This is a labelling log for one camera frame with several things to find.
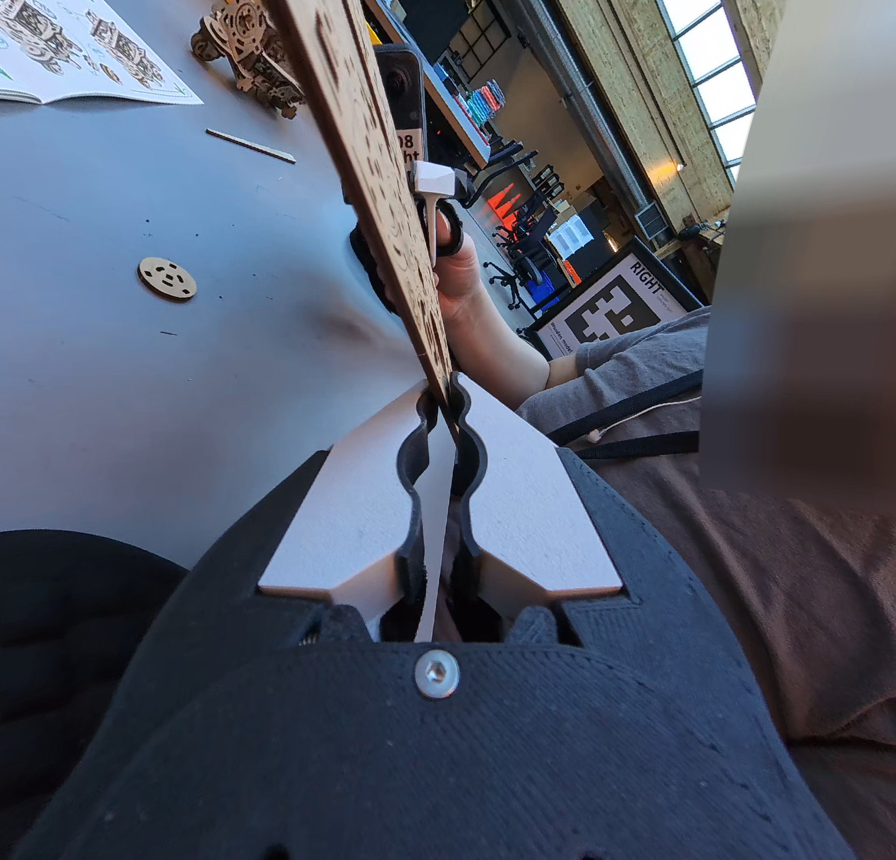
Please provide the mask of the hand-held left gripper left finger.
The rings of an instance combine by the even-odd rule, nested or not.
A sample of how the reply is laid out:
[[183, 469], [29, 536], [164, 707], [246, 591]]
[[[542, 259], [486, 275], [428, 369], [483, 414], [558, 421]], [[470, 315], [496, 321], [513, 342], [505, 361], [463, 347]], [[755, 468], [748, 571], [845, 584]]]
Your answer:
[[449, 429], [420, 381], [330, 448], [258, 586], [429, 641], [448, 508]]

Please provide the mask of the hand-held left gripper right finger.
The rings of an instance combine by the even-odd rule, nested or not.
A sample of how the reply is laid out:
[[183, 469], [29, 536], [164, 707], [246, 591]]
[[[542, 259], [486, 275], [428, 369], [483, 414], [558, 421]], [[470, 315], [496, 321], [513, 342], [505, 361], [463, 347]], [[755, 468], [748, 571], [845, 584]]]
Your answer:
[[562, 452], [454, 373], [458, 547], [448, 608], [460, 632], [506, 632], [526, 608], [616, 599], [623, 580]]

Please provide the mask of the black padded cloth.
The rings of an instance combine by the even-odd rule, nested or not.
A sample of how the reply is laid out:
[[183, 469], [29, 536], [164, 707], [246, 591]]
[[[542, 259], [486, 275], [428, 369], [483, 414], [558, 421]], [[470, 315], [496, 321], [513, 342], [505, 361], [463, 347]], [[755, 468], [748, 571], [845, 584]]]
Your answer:
[[1, 856], [70, 776], [186, 569], [128, 543], [1, 535]]

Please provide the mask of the metal ventilation duct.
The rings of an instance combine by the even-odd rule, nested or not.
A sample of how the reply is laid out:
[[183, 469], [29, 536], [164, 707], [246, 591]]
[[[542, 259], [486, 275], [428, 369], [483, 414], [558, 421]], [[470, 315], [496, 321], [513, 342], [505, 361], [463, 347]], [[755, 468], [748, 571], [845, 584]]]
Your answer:
[[634, 218], [655, 200], [655, 192], [559, 6], [555, 0], [501, 2], [521, 28], [623, 208]]

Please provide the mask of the laser-cut wooden parts sheet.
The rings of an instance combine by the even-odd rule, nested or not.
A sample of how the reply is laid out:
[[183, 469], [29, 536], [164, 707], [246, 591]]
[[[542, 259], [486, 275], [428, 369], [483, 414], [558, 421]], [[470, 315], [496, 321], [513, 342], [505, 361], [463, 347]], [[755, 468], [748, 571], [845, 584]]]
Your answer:
[[359, 0], [263, 0], [449, 431], [453, 370], [429, 249]]

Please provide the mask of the thin wooden stick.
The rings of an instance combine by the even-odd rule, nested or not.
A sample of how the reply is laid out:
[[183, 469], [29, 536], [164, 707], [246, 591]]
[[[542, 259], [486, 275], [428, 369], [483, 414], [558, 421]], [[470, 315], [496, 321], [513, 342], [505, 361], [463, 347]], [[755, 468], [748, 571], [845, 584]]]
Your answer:
[[286, 151], [271, 148], [271, 147], [265, 146], [263, 144], [260, 144], [258, 142], [254, 142], [254, 141], [242, 138], [242, 137], [233, 136], [228, 133], [219, 131], [217, 129], [207, 127], [205, 129], [205, 133], [210, 137], [218, 138], [220, 140], [230, 143], [231, 145], [235, 145], [235, 146], [238, 146], [238, 147], [241, 147], [244, 149], [248, 149], [248, 150], [254, 151], [256, 153], [259, 153], [261, 155], [265, 155], [265, 156], [277, 159], [277, 160], [285, 162], [285, 163], [296, 164], [296, 162], [297, 162], [296, 158], [292, 154], [290, 154]]

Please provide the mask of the partly built wooden model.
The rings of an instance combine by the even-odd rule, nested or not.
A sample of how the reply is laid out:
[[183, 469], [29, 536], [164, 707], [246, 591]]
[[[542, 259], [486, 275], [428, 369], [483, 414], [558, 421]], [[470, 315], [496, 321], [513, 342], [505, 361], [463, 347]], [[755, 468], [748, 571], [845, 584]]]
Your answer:
[[236, 86], [288, 120], [307, 99], [287, 60], [281, 38], [259, 0], [231, 0], [205, 15], [192, 35], [197, 59], [226, 58]]

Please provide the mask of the round wooden disc part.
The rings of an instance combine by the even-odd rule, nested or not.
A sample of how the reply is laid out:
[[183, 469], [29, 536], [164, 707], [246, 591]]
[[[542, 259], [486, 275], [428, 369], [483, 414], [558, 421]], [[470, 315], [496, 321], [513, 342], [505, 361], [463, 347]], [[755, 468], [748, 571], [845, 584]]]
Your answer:
[[143, 258], [137, 267], [140, 282], [162, 298], [184, 303], [196, 295], [196, 281], [176, 263], [163, 258]]

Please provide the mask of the person's dark trousers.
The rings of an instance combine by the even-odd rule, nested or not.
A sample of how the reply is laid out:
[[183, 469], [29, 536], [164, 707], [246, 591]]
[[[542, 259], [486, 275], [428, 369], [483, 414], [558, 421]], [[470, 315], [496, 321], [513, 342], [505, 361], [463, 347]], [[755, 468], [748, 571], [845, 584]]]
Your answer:
[[868, 741], [788, 744], [790, 757], [855, 854], [895, 857], [895, 749]]

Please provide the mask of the framed marker sign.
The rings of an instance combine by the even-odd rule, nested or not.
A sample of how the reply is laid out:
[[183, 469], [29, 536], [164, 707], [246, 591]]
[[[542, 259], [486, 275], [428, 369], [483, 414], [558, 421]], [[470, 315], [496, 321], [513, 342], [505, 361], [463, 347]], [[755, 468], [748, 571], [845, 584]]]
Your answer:
[[546, 359], [677, 320], [703, 307], [651, 249], [632, 238], [521, 335]]

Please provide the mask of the person's right forearm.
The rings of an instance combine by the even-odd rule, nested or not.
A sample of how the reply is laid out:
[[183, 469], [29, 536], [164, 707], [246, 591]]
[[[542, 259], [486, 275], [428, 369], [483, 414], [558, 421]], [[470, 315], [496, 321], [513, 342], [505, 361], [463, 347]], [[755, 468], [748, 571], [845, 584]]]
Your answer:
[[440, 308], [460, 370], [512, 411], [578, 376], [574, 355], [547, 361], [510, 328], [482, 288], [460, 299], [440, 295]]

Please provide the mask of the person's right hand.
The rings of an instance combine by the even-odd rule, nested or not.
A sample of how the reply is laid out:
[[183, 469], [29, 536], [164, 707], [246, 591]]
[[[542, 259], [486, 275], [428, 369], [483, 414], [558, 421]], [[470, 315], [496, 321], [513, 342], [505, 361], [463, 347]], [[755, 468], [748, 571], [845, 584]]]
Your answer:
[[473, 238], [448, 216], [435, 213], [434, 280], [445, 330], [483, 290], [480, 265]]

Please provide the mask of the stack of coloured bins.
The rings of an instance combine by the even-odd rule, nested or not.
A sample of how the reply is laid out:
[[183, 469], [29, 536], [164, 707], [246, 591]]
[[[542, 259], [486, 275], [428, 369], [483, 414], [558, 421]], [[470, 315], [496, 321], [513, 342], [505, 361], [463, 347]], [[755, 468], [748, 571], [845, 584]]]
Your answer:
[[490, 79], [483, 86], [467, 92], [465, 104], [472, 122], [483, 129], [485, 123], [494, 119], [504, 107], [505, 97], [497, 81]]

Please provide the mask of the model instruction booklet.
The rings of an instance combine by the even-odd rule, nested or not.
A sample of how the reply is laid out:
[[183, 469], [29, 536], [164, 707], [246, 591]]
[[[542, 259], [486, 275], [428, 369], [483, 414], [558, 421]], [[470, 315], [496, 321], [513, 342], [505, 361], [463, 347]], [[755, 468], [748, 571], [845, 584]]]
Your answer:
[[105, 0], [1, 0], [2, 100], [79, 97], [203, 103]]

